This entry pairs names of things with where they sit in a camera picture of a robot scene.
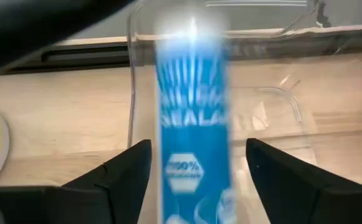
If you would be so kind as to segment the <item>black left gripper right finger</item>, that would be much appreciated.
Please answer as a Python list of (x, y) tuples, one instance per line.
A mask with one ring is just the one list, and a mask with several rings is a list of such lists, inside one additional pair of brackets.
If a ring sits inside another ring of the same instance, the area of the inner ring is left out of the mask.
[(255, 138), (245, 156), (271, 224), (362, 224), (361, 184)]

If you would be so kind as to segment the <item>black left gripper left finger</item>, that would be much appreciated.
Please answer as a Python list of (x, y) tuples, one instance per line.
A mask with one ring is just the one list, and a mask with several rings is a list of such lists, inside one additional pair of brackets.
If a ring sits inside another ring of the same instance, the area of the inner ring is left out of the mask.
[(145, 139), (62, 186), (0, 187), (0, 224), (137, 224), (151, 161)]

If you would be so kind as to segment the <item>black blurred bar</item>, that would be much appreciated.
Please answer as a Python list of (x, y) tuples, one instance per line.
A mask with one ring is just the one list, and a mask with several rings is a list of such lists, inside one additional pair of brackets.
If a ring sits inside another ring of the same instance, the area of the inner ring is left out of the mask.
[(0, 71), (84, 30), (135, 0), (0, 0)]

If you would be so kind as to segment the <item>clear plastic bin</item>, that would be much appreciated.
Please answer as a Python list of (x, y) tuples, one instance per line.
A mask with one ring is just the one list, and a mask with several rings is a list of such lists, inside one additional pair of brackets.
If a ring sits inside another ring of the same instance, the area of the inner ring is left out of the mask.
[(239, 221), (269, 221), (248, 175), (249, 138), (362, 184), (362, 0), (206, 0), (206, 6), (230, 25)]

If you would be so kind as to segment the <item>blue silicone sealant tube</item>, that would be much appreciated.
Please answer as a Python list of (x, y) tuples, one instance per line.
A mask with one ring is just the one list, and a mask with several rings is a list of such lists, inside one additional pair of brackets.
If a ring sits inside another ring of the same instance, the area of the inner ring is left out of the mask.
[(161, 16), (158, 81), (160, 224), (236, 224), (224, 21), (204, 11)]

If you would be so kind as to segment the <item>black table edge rail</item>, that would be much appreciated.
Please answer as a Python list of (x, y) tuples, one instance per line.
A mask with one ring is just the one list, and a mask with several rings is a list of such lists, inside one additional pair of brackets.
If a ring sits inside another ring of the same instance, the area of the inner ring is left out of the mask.
[(40, 61), (44, 65), (60, 67), (130, 66), (128, 47), (125, 42), (57, 45), (41, 54)]

